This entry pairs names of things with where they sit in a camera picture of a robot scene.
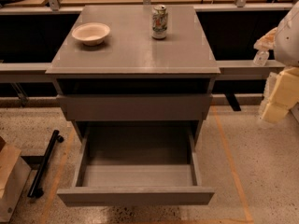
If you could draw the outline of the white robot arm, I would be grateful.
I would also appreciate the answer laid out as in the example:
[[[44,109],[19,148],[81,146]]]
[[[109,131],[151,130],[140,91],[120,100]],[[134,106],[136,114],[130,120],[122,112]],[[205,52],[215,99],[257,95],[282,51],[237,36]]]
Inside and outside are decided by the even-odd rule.
[[[270,127],[283,120],[299,102],[299,2],[253,47],[260,53],[273,50],[275,60],[285,65],[278,74],[269,75],[260,104],[259,124]]]

